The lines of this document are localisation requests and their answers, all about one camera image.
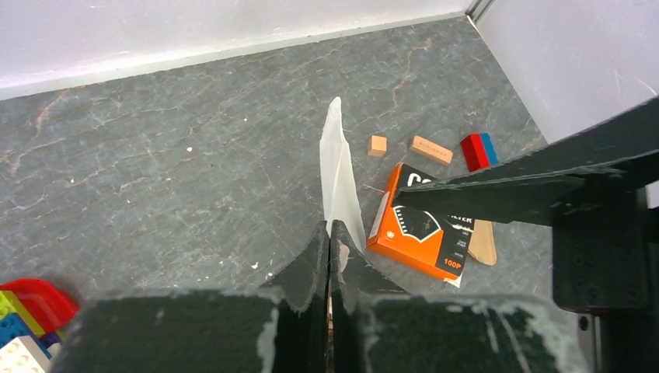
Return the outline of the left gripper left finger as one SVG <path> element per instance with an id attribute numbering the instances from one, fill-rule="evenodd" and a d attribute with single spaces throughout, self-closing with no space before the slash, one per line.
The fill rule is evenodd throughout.
<path id="1" fill-rule="evenodd" d="M 326 223 L 258 288 L 132 291 L 85 305 L 54 372 L 323 372 Z"/>

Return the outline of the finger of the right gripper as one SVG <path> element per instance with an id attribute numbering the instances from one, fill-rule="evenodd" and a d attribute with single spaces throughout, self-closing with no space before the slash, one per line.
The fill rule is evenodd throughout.
<path id="1" fill-rule="evenodd" d="M 588 174 L 612 175 L 628 182 L 658 179 L 657 97 L 535 152 L 450 180 L 487 182 Z"/>
<path id="2" fill-rule="evenodd" d="M 396 193 L 395 202 L 439 214 L 549 225 L 555 205 L 583 185 L 584 180 L 576 176 L 530 176 L 482 182 L 440 180 L 402 188 Z"/>

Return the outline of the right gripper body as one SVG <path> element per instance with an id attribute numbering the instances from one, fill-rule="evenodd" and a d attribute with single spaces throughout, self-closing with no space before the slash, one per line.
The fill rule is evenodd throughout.
<path id="1" fill-rule="evenodd" d="M 591 372 L 658 370 L 658 209 L 645 184 L 588 181 L 553 216 L 553 301 Z"/>

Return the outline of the white paper coffee filter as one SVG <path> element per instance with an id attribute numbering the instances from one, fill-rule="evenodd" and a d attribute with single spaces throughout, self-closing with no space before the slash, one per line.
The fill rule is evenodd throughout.
<path id="1" fill-rule="evenodd" d="M 341 98 L 329 104 L 319 141 L 319 167 L 323 215 L 330 232 L 335 220 L 345 224 L 358 250 L 364 251 L 366 236 L 357 198 L 350 146 L 343 132 Z"/>

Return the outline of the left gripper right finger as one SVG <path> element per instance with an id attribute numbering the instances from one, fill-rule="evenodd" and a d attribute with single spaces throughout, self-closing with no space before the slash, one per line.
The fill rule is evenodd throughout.
<path id="1" fill-rule="evenodd" d="M 412 295 L 332 223 L 338 372 L 586 372 L 576 323 L 526 295 Z"/>

